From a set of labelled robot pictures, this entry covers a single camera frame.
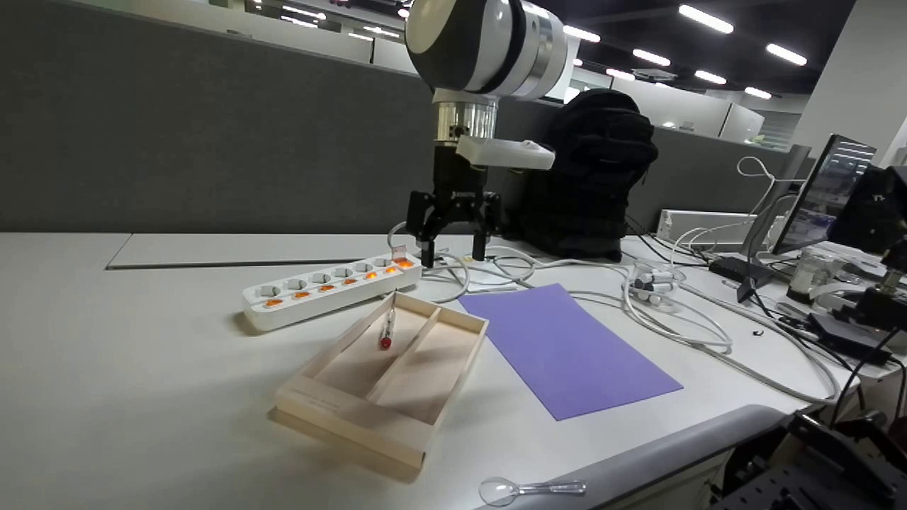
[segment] white power strip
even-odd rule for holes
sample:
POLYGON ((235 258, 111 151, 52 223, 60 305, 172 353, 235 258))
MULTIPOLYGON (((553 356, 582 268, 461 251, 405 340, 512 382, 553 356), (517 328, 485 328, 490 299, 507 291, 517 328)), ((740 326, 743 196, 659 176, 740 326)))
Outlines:
POLYGON ((422 263, 410 254, 366 258, 244 288, 244 312, 257 332, 282 328, 351 304, 420 284, 422 263))
POLYGON ((663 209, 653 237, 665 243, 740 250, 754 227, 751 213, 663 209))

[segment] wooden block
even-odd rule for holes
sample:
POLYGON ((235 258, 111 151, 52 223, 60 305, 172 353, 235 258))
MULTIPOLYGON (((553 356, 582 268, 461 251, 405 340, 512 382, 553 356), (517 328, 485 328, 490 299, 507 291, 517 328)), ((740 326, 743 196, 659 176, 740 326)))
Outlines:
POLYGON ((269 417, 370 471, 410 481, 486 323, 395 295, 394 345, 383 350, 376 336, 388 308, 391 299, 292 374, 269 417))

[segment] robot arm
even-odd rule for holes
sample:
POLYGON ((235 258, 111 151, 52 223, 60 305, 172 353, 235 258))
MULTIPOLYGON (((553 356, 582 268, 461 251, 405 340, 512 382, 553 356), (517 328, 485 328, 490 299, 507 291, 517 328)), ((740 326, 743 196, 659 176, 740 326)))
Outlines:
POLYGON ((432 192, 410 192, 408 233, 432 267, 432 237, 454 220, 472 223, 472 258, 485 258, 499 197, 485 192, 486 166, 548 169, 553 155, 530 142, 496 142, 499 95, 541 95, 565 67, 558 17, 522 0, 417 0, 405 49, 432 88, 438 127, 432 192))

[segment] purple mat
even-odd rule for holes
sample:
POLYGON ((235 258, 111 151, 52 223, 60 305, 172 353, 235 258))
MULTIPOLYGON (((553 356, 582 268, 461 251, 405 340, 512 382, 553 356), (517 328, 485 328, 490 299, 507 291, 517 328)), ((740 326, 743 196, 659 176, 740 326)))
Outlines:
POLYGON ((490 319, 490 343, 558 423, 680 389, 561 287, 466 295, 458 304, 490 319))

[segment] office desk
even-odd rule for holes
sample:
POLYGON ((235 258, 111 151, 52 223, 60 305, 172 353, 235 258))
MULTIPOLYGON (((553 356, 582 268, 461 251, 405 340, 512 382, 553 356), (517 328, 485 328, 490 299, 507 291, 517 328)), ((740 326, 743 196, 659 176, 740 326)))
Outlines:
MULTIPOLYGON (((0 234, 3 506, 475 506, 486 475, 553 479, 740 404, 805 408, 614 308, 582 304, 683 391, 553 423, 485 343, 435 427, 422 475, 401 484, 266 418, 275 389, 370 305, 248 335, 238 319, 238 291, 296 267, 105 271, 111 260, 374 251, 384 251, 383 234, 0 234)), ((533 284, 618 291, 621 278, 568 267, 543 268, 533 284)), ((412 295, 454 291, 424 281, 412 295)), ((733 332, 736 360, 799 391, 828 393, 787 340, 690 295, 683 299, 733 332)))

